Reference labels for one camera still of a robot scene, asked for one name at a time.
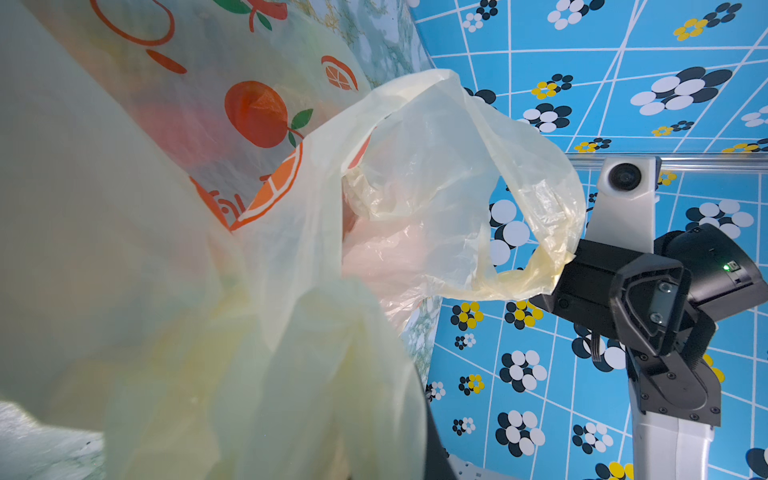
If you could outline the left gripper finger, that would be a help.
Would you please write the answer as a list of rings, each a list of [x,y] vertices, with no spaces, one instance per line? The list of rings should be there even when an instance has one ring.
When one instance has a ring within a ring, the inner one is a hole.
[[[440,440],[429,401],[426,404],[426,449],[424,464],[425,480],[457,480],[449,455]]]

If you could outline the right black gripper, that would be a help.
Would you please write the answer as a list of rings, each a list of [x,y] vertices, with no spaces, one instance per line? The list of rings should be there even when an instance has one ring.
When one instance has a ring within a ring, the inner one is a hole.
[[[583,239],[538,308],[618,340],[650,358],[672,354],[693,369],[714,334],[690,303],[692,273],[676,259]]]

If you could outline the cream printed plastic bag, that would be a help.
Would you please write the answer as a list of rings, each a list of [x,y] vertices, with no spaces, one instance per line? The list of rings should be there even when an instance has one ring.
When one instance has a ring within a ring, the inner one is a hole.
[[[411,313],[551,292],[584,221],[536,128],[288,2],[1,5],[1,397],[110,479],[424,479]]]

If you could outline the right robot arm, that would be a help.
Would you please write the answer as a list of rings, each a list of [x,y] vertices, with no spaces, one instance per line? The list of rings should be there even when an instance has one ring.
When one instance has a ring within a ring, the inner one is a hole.
[[[626,348],[638,479],[704,479],[722,419],[704,355],[717,322],[765,303],[767,283],[723,231],[703,224],[638,246],[583,239],[549,295],[532,302]]]

